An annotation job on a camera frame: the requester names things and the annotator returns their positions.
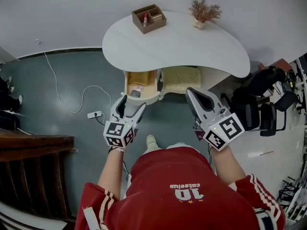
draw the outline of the foot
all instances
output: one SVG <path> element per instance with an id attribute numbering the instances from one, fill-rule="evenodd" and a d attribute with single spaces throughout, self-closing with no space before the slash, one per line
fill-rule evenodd
<path id="1" fill-rule="evenodd" d="M 19 97 L 18 97 L 18 100 L 19 100 L 19 109 L 18 109 L 18 111 L 20 110 L 20 107 L 21 107 L 21 104 L 23 103 L 23 96 L 22 95 L 19 95 Z"/>
<path id="2" fill-rule="evenodd" d="M 12 81 L 12 77 L 9 77 L 9 80 L 6 81 L 8 88 L 10 87 L 11 81 Z"/>
<path id="3" fill-rule="evenodd" d="M 149 135 L 148 137 L 147 137 L 147 139 L 146 139 L 146 144 L 147 144 L 147 147 L 149 146 L 149 145 L 153 145 L 153 146 L 155 146 L 155 147 L 157 147 L 158 145 L 157 145 L 157 141 L 155 140 L 155 137 L 153 136 L 153 135 Z"/>
<path id="4" fill-rule="evenodd" d="M 15 87 L 10 87 L 10 88 L 9 88 L 9 94 L 13 93 L 14 90 L 15 90 Z"/>

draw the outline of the drawer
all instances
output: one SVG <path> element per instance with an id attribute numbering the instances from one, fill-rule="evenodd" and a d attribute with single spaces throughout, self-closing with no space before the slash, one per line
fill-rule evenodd
<path id="1" fill-rule="evenodd" d="M 125 92 L 121 93 L 122 95 L 127 95 L 127 102 L 133 105 L 141 105 L 145 102 L 147 105 L 150 105 L 159 99 L 160 92 L 158 91 L 157 87 L 158 79 L 156 70 L 149 72 L 148 85 L 144 86 L 139 98 L 130 96 L 132 90 L 137 89 L 137 85 L 131 86 L 128 84 L 128 75 L 129 73 L 125 72 Z"/>

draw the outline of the red jersey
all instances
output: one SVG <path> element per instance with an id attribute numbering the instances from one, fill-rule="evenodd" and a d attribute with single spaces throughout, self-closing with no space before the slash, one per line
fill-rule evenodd
<path id="1" fill-rule="evenodd" d="M 285 224 L 282 208 L 254 175 L 226 185 L 205 157 L 187 147 L 142 155 L 120 201 L 87 183 L 77 230 L 89 229 L 87 207 L 104 230 L 283 230 Z"/>

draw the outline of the white vase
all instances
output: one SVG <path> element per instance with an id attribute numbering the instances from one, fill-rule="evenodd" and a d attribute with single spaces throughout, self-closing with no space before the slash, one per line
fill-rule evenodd
<path id="1" fill-rule="evenodd" d="M 196 19 L 194 19 L 194 24 L 193 24 L 194 27 L 198 28 L 198 29 L 203 29 L 204 26 L 205 26 L 205 22 L 200 22 Z"/>

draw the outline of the desk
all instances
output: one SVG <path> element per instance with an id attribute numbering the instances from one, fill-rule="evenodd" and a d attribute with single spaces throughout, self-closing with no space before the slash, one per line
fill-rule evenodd
<path id="1" fill-rule="evenodd" d="M 123 71 L 151 71 L 171 66 L 199 66 L 201 87 L 209 89 L 230 74 L 246 77 L 250 71 L 243 46 L 213 23 L 193 27 L 189 14 L 163 11 L 166 26 L 147 34 L 127 16 L 106 32 L 102 50 L 108 62 Z"/>

